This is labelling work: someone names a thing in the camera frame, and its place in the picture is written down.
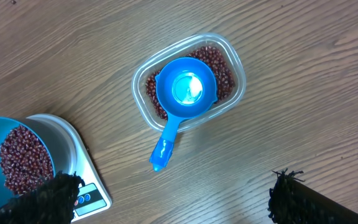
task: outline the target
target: scale control panel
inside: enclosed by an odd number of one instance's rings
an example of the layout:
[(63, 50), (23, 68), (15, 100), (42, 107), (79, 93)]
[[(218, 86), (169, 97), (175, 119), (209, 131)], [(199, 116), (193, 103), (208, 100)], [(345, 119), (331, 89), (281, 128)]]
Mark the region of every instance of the scale control panel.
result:
[(94, 183), (80, 188), (76, 202), (74, 203), (74, 219), (107, 206), (98, 188)]

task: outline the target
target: white digital scale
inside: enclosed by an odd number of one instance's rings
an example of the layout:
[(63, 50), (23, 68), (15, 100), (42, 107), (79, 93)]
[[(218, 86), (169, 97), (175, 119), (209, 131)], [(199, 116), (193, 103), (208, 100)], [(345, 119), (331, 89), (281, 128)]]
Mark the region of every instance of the white digital scale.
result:
[(85, 186), (81, 184), (79, 186), (80, 192), (75, 202), (72, 222), (107, 210), (112, 204), (111, 197), (104, 188), (87, 152), (88, 149), (75, 128), (63, 118), (52, 114), (35, 114), (29, 116), (28, 119), (47, 125), (67, 139), (70, 153), (68, 173), (74, 174), (76, 172), (76, 175), (80, 176), (85, 182)]

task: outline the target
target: clear plastic container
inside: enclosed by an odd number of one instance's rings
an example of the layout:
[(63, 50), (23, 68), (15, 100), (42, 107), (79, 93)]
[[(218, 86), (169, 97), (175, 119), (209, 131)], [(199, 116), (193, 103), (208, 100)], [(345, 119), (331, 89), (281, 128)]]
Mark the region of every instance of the clear plastic container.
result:
[(143, 118), (150, 127), (163, 131), (165, 120), (155, 114), (153, 103), (146, 95), (145, 81), (152, 72), (160, 70), (173, 59), (184, 57), (186, 54), (202, 47), (217, 47), (232, 71), (236, 86), (232, 93), (225, 100), (214, 104), (207, 112), (193, 119), (186, 120), (179, 125), (178, 132), (194, 128), (204, 122), (207, 122), (220, 114), (225, 113), (240, 102), (246, 91), (246, 74), (242, 67), (239, 56), (233, 46), (221, 35), (213, 33), (198, 34), (185, 38), (151, 56), (135, 72), (132, 77), (132, 94), (137, 107)]

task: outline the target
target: blue scoop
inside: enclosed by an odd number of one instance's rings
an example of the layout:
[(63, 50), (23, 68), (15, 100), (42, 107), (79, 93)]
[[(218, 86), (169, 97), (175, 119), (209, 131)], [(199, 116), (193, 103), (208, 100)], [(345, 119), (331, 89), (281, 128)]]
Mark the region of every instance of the blue scoop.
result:
[(168, 115), (168, 122), (150, 157), (154, 171), (160, 171), (172, 155), (179, 124), (205, 113), (218, 98), (213, 72), (195, 58), (171, 61), (155, 81), (158, 101)]

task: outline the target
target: wood grain surface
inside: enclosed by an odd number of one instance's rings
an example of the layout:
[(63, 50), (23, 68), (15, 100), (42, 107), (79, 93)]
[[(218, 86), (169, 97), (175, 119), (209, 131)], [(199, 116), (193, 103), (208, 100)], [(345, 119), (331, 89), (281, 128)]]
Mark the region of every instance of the wood grain surface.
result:
[[(247, 91), (155, 173), (131, 78), (202, 32), (231, 42)], [(0, 116), (36, 113), (76, 126), (113, 197), (78, 224), (271, 223), (286, 167), (358, 213), (358, 0), (0, 0)]]

